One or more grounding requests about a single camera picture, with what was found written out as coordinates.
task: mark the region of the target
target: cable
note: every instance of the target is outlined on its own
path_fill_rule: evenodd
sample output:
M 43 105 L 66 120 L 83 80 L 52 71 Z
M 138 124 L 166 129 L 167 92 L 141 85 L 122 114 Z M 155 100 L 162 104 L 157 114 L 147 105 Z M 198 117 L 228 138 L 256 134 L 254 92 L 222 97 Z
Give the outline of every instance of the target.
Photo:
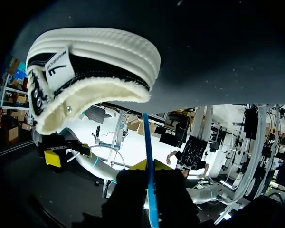
M 189 118 L 188 118 L 188 120 L 187 120 L 186 130 L 187 130 L 187 128 L 188 128 L 188 123 L 189 123 L 190 118 L 191 118 L 191 114 L 190 114 L 190 116 L 189 116 Z M 185 135 L 185 132 L 186 132 L 186 131 L 183 132 L 180 142 L 182 142 L 182 140 L 183 140 L 183 138 L 184 138 L 184 135 Z
M 280 199 L 280 203 L 281 203 L 281 204 L 284 203 L 284 201 L 283 201 L 283 199 L 282 199 L 282 197 L 280 196 L 279 193 L 277 193 L 277 192 L 271 193 L 271 194 L 268 196 L 268 198 L 270 198 L 270 197 L 272 197 L 272 196 L 277 196 L 277 197 Z
M 72 161 L 75 157 L 77 157 L 78 155 L 80 155 L 80 153 L 78 152 L 77 154 L 75 154 L 73 157 L 71 157 L 70 159 L 67 160 L 67 162 L 69 163 L 70 161 Z
M 121 155 L 116 149 L 114 149 L 114 148 L 112 148 L 112 147 L 108 147 L 108 146 L 99 146 L 99 145 L 90 146 L 91 149 L 92 149 L 92 148 L 95 148 L 95 147 L 108 148 L 108 149 L 113 150 L 113 151 L 115 151 L 116 153 L 118 153 L 118 154 L 120 155 L 120 157 L 122 158 L 122 160 L 123 160 L 123 167 L 125 168 L 124 158 L 122 157 L 122 155 Z
M 101 139 L 101 137 L 103 136 L 103 135 L 105 135 L 106 137 L 108 137 L 108 134 L 109 133 L 114 133 L 114 132 L 108 132 L 107 134 L 102 134 L 100 137 L 99 137 L 99 139 Z

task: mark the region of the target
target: metal shelf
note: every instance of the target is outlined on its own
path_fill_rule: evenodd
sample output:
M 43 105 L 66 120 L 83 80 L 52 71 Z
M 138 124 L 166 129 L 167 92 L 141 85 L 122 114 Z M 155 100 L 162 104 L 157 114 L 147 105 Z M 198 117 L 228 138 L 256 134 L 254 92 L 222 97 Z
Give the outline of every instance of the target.
M 13 88 L 9 88 L 9 87 L 6 87 L 5 90 L 8 90 L 8 91 L 12 91 L 12 92 L 16 92 L 16 93 L 20 93 L 20 94 L 28 94 L 27 92 L 25 91 L 22 91 L 22 90 L 18 90 L 18 89 L 13 89 Z
M 15 110 L 29 110 L 29 108 L 25 107 L 12 107 L 12 106 L 2 106 L 3 109 L 15 109 Z

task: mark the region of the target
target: white pipe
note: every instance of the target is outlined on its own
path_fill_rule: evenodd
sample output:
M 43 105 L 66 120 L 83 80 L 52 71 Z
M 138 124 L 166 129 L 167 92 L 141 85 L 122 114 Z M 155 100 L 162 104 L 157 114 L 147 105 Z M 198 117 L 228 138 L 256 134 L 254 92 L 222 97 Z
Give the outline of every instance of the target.
M 220 215 L 220 217 L 214 222 L 214 225 L 217 225 L 218 223 L 220 223 L 223 218 L 225 217 L 225 215 L 227 215 L 230 211 L 232 210 L 231 206 L 227 206 L 225 208 L 225 211 Z
M 274 143 L 273 143 L 273 145 L 271 147 L 271 154 L 270 154 L 270 158 L 269 158 L 268 163 L 267 163 L 268 167 L 266 169 L 264 178 L 262 179 L 262 181 L 261 181 L 261 183 L 260 183 L 260 185 L 259 185 L 259 187 L 258 187 L 258 189 L 256 191 L 256 195 L 255 195 L 254 199 L 260 196 L 260 194 L 261 194 L 261 192 L 262 192 L 262 190 L 264 188 L 264 183 L 265 183 L 267 175 L 268 175 L 268 173 L 269 173 L 269 171 L 271 169 L 271 163 L 272 163 L 272 160 L 273 160 L 275 152 L 276 152 L 276 145 L 277 145 L 278 140 L 279 140 L 279 136 L 278 135 L 279 135 L 279 121 L 280 121 L 280 112 L 279 112 L 278 108 L 279 108 L 279 105 L 277 104 L 276 108 L 275 108 L 275 115 L 276 115 L 275 141 L 274 141 Z
M 247 167 L 243 180 L 240 182 L 240 185 L 237 188 L 234 199 L 230 202 L 223 202 L 224 204 L 227 204 L 228 206 L 225 208 L 225 212 L 215 221 L 215 224 L 218 224 L 224 218 L 224 216 L 230 212 L 231 210 L 230 208 L 232 207 L 229 205 L 236 203 L 244 196 L 247 188 L 249 187 L 253 179 L 253 176 L 258 166 L 258 162 L 262 154 L 262 148 L 264 146 L 265 131 L 266 131 L 266 111 L 267 111 L 267 107 L 265 105 L 258 107 L 258 125 L 257 125 L 257 133 L 256 133 L 257 137 L 254 143 L 251 160 L 249 162 L 249 165 Z
M 78 155 L 75 157 L 77 162 L 88 170 L 91 174 L 111 181 L 116 182 L 116 176 L 119 170 L 112 168 L 110 165 L 104 163 L 100 158 L 96 155 L 92 155 L 92 157 Z

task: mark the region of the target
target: gray surface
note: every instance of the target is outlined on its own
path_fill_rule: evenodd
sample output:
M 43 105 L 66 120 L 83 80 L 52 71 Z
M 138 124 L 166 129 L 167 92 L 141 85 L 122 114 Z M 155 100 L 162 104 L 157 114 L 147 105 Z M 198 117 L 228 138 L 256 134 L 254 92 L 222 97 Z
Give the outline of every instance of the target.
M 38 217 L 27 204 L 31 195 L 67 227 L 82 221 L 82 212 L 101 216 L 105 202 L 102 185 L 96 187 L 94 182 L 68 171 L 54 174 L 34 150 L 5 166 L 4 171 L 14 198 L 36 223 Z
M 20 32 L 13 55 L 25 61 L 43 32 L 67 27 L 123 29 L 161 54 L 150 102 L 114 102 L 139 112 L 240 103 L 285 103 L 285 43 L 257 1 L 59 0 Z

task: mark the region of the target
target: cardboard box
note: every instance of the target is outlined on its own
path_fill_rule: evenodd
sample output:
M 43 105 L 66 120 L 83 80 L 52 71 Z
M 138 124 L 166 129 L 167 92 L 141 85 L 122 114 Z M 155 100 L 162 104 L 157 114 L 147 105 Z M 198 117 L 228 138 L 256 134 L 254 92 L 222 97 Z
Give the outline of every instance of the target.
M 11 117 L 18 117 L 18 121 L 24 121 L 25 111 L 13 111 L 10 114 Z
M 17 94 L 15 97 L 16 102 L 25 103 L 26 100 L 27 100 L 27 97 L 24 94 Z
M 12 141 L 18 137 L 18 130 L 19 130 L 18 127 L 8 130 L 9 141 Z
M 128 124 L 127 124 L 128 129 L 136 132 L 137 129 L 139 128 L 139 125 L 141 124 L 139 122 L 138 117 L 136 115 L 130 115 L 127 118 L 128 118 Z
M 149 122 L 149 128 L 150 128 L 150 134 L 152 135 L 155 131 L 155 124 Z M 141 124 L 138 128 L 138 134 L 144 136 L 143 122 L 141 122 Z
M 32 126 L 28 125 L 28 124 L 25 124 L 25 123 L 22 124 L 21 128 L 24 129 L 24 130 L 27 130 L 27 131 L 32 130 Z

